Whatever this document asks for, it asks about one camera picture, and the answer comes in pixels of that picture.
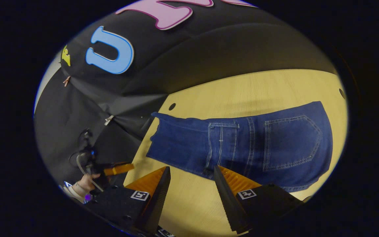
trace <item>cable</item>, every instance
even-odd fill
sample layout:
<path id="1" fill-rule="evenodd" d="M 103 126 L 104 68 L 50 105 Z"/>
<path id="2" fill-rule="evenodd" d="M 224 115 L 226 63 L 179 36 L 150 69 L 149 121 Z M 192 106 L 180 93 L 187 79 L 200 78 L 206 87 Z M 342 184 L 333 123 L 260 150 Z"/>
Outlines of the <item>cable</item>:
<path id="1" fill-rule="evenodd" d="M 77 144 L 78 144 L 78 146 L 80 146 L 80 143 L 81 143 L 81 141 L 80 141 L 81 136 L 82 136 L 83 134 L 85 134 L 86 132 L 88 132 L 89 135 L 91 136 L 90 129 L 89 129 L 89 128 L 84 129 L 84 130 L 80 133 L 80 135 L 78 135 L 78 139 L 77 139 L 77 142 L 78 142 Z"/>
<path id="2" fill-rule="evenodd" d="M 71 164 L 71 157 L 72 157 L 72 155 L 74 155 L 74 154 L 76 154 L 76 153 L 78 153 L 78 152 L 74 152 L 73 154 L 71 154 L 71 156 L 68 157 L 68 164 L 72 165 L 72 164 Z"/>
<path id="3" fill-rule="evenodd" d="M 78 161 L 78 157 L 79 157 L 79 156 L 80 156 L 80 155 L 77 155 L 77 165 L 78 165 L 78 168 L 80 168 L 80 171 L 83 173 L 83 175 L 85 175 L 86 172 L 84 172 L 83 168 L 82 168 L 81 165 L 80 165 L 80 162 Z M 90 181 L 94 184 L 95 187 L 97 187 L 101 192 L 103 192 L 103 189 L 102 189 L 101 187 L 99 187 L 99 185 L 97 185 L 97 184 L 93 181 L 93 179 L 91 179 Z"/>

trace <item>blue letter u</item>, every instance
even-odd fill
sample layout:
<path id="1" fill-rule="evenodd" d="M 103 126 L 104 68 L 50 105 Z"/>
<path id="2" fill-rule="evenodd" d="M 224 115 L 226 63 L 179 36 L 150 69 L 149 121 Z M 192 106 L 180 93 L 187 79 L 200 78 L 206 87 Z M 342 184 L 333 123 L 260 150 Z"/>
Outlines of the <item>blue letter u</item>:
<path id="1" fill-rule="evenodd" d="M 86 63 L 98 66 L 113 74 L 121 74 L 130 67 L 134 59 L 134 49 L 128 39 L 105 31 L 103 30 L 103 26 L 100 26 L 90 39 L 92 43 L 98 41 L 116 48 L 118 50 L 118 57 L 115 60 L 110 60 L 95 53 L 93 48 L 88 48 L 86 52 Z"/>

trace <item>black fabric backdrop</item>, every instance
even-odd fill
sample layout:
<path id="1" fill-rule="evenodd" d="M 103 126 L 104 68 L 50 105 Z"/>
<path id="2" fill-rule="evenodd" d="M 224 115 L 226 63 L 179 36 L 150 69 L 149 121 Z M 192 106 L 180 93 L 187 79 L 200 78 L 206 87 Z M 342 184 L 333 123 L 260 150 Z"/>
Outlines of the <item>black fabric backdrop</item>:
<path id="1" fill-rule="evenodd" d="M 74 136 L 88 127 L 96 141 L 102 129 L 117 126 L 126 141 L 107 141 L 117 148 L 110 162 L 123 161 L 122 154 L 137 152 L 152 121 L 150 114 L 159 110 L 170 93 L 273 69 L 337 73 L 329 58 L 307 37 L 261 9 L 221 1 L 208 8 L 168 4 L 189 6 L 194 13 L 166 31 L 154 27 L 155 20 L 140 12 L 111 13 L 68 42 L 71 64 L 59 59 L 61 69 L 43 90 L 34 123 L 40 154 L 58 184 L 63 180 L 74 183 L 81 176 L 80 170 L 68 165 L 67 158 L 78 151 Z M 100 26 L 133 45 L 134 60 L 126 72 L 112 74 L 86 63 L 90 47 L 107 58 L 117 57 L 111 46 L 91 43 Z M 64 88 L 62 81 L 68 76 L 70 82 Z M 115 116 L 113 123 L 105 128 L 102 124 L 110 115 Z"/>
<path id="2" fill-rule="evenodd" d="M 0 236 L 120 236 L 57 190 L 33 128 L 34 98 L 53 55 L 119 5 L 0 2 Z M 262 236 L 379 236 L 379 2 L 258 5 L 311 39 L 331 42 L 356 79 L 348 96 L 360 93 L 346 150 L 330 178 L 302 211 L 262 228 Z"/>

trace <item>blue denim jeans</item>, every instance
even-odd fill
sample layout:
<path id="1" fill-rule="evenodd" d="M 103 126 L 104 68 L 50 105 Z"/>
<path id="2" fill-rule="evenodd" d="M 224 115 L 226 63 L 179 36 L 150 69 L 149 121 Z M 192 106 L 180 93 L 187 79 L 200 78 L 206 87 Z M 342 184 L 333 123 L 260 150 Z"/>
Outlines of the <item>blue denim jeans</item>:
<path id="1" fill-rule="evenodd" d="M 147 157 L 213 178 L 221 165 L 288 192 L 307 189 L 328 170 L 331 126 L 321 102 L 240 118 L 175 118 L 160 123 Z"/>

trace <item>wooden clothespin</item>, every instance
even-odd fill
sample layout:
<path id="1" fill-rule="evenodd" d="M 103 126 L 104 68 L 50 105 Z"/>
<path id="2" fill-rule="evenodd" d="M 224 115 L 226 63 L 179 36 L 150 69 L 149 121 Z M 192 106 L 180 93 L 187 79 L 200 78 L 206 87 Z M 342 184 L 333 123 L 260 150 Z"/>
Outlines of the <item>wooden clothespin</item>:
<path id="1" fill-rule="evenodd" d="M 65 79 L 65 81 L 62 82 L 64 87 L 66 87 L 66 85 L 68 84 L 70 78 L 71 78 L 71 76 L 68 76 L 68 77 Z"/>

